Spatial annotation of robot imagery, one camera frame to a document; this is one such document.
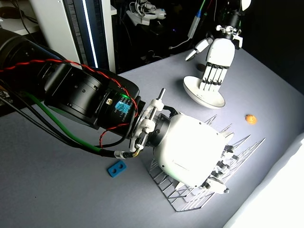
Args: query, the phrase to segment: green led light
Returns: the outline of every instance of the green led light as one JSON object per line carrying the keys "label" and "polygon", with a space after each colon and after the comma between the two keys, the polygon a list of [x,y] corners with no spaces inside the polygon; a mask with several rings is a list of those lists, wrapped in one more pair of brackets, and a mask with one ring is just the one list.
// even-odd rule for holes
{"label": "green led light", "polygon": [[122,97],[130,99],[127,95],[121,94]]}

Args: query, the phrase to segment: green cable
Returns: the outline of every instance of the green cable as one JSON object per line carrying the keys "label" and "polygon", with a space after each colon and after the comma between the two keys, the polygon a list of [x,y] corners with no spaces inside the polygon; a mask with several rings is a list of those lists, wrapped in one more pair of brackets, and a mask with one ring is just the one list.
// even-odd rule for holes
{"label": "green cable", "polygon": [[76,141],[77,143],[85,146],[86,148],[93,150],[94,152],[100,152],[100,148],[95,147],[86,141],[83,141],[82,139],[77,138],[74,136],[35,96],[32,94],[29,94],[25,92],[25,95],[28,96],[35,104],[38,105],[39,108],[41,108],[45,114],[47,114],[57,125],[58,127],[72,140]]}
{"label": "green cable", "polygon": [[203,3],[202,3],[202,5],[200,6],[200,10],[202,10],[202,8],[203,8],[203,6],[204,6],[204,4],[205,4],[205,1],[206,1],[206,0],[204,0]]}

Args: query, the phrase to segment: blue label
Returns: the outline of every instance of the blue label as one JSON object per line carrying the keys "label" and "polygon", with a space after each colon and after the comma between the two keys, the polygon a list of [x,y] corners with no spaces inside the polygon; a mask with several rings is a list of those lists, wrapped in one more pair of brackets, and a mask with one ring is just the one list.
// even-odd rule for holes
{"label": "blue label", "polygon": [[115,109],[117,109],[118,111],[127,114],[130,110],[131,106],[119,101],[116,105],[115,105]]}

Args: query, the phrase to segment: orange object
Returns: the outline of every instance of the orange object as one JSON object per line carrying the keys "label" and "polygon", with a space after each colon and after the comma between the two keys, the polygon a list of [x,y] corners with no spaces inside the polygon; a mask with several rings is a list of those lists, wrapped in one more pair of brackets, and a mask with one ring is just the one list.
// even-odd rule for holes
{"label": "orange object", "polygon": [[246,115],[246,121],[249,123],[249,124],[256,124],[257,123],[257,118],[254,116],[254,115]]}

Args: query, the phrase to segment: led light strip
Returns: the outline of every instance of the led light strip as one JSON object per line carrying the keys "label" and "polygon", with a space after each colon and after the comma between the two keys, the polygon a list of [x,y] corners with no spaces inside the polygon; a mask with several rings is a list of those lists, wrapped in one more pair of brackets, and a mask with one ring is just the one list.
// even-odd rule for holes
{"label": "led light strip", "polygon": [[95,48],[94,48],[94,43],[93,43],[93,38],[92,38],[92,33],[91,33],[91,26],[90,26],[89,16],[87,14],[86,0],[82,0],[82,4],[84,6],[86,26],[87,26],[87,30],[89,32],[89,38],[90,38],[91,48],[92,48],[92,52],[93,52],[95,67],[98,68],[96,54],[95,54]]}

